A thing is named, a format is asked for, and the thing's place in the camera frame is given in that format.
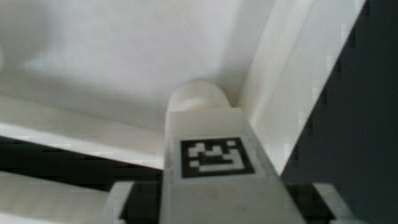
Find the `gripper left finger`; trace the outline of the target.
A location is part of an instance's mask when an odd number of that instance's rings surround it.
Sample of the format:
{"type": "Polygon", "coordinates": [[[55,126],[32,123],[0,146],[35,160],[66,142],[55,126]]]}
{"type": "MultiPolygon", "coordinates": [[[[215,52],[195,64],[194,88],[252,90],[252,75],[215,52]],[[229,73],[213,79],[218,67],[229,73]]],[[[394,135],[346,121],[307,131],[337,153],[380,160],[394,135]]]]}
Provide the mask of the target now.
{"type": "Polygon", "coordinates": [[[160,187],[154,181],[114,183],[96,224],[158,224],[160,187]]]}

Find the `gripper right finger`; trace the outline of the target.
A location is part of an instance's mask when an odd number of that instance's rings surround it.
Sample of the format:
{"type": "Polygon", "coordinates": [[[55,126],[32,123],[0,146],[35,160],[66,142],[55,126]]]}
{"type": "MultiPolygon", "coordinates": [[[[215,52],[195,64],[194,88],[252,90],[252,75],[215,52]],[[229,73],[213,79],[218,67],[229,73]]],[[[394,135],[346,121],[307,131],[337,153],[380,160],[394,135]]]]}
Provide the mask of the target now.
{"type": "Polygon", "coordinates": [[[305,224],[368,224],[353,215],[332,184],[288,184],[286,189],[305,224]]]}

